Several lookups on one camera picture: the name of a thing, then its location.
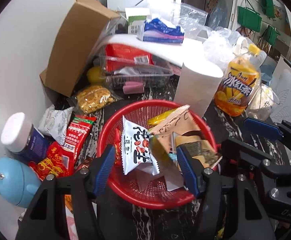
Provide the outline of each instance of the red plastic basket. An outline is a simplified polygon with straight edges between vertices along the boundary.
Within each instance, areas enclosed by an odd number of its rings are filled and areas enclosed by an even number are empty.
[[[114,131],[116,127],[123,130],[122,116],[143,127],[149,128],[147,120],[165,111],[179,107],[180,105],[166,100],[144,100],[127,105],[117,111],[104,125],[97,144],[97,157],[100,157],[107,144],[113,144]],[[210,128],[196,114],[191,112],[194,120],[202,130],[205,138],[217,151],[217,145]],[[150,209],[169,209],[189,203],[194,196],[184,188],[168,192],[164,177],[153,180],[146,189],[139,191],[138,183],[135,179],[134,171],[123,174],[122,166],[114,166],[108,185],[111,189],[124,200],[140,207]]]

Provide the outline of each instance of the red snack package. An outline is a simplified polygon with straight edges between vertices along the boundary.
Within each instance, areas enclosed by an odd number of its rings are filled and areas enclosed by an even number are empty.
[[[122,160],[121,160],[121,131],[119,128],[116,128],[114,131],[114,143],[113,145],[115,146],[115,160],[114,164],[115,165],[122,165]]]
[[[153,65],[152,54],[132,46],[122,44],[108,44],[105,47],[105,55],[108,57],[117,57],[127,59],[135,64],[151,64]],[[114,60],[106,61],[106,71],[112,72],[120,68],[126,67],[126,62],[119,62]]]
[[[68,126],[62,146],[62,164],[69,171],[69,175],[74,172],[75,162],[95,120],[95,117],[76,115]]]
[[[29,167],[32,168],[41,180],[44,180],[48,174],[53,174],[56,177],[68,176],[68,170],[62,164],[62,147],[53,142],[47,149],[47,157],[35,164],[35,162],[29,162]]]

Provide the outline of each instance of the white snack bag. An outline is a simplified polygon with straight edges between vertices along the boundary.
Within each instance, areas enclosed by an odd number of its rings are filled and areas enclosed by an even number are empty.
[[[44,135],[52,136],[62,146],[65,142],[66,129],[73,108],[69,107],[65,110],[55,110],[54,105],[50,106],[40,121],[39,131]]]
[[[152,163],[152,175],[159,174],[157,160],[153,157],[148,148],[148,130],[125,119],[124,116],[122,116],[122,120],[123,132],[121,136],[121,156],[124,175],[127,175],[141,163]]]

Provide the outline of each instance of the blue gripper pad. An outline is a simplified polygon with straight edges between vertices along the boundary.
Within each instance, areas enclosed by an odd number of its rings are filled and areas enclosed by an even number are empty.
[[[186,182],[186,185],[189,189],[189,191],[196,197],[199,197],[199,189],[197,184],[197,176],[195,172],[193,171],[183,149],[181,147],[177,147],[177,159],[178,163],[180,165],[183,179]]]
[[[263,121],[254,118],[247,118],[244,120],[244,128],[251,133],[258,134],[271,141],[282,139],[282,133],[280,129]]]
[[[91,165],[89,166],[89,170],[92,173],[95,171],[94,168],[97,169],[98,166],[100,167],[100,169],[98,170],[95,176],[95,181],[94,181],[95,186],[94,186],[93,194],[95,196],[98,196],[103,193],[106,182],[110,175],[112,166],[114,164],[114,159],[115,159],[115,147],[113,145],[107,145],[101,157],[94,159]]]

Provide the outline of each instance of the cardboard box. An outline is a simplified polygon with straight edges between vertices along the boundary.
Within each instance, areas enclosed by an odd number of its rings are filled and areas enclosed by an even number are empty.
[[[55,38],[48,66],[40,74],[43,84],[70,97],[99,36],[117,18],[118,14],[97,0],[76,0]]]

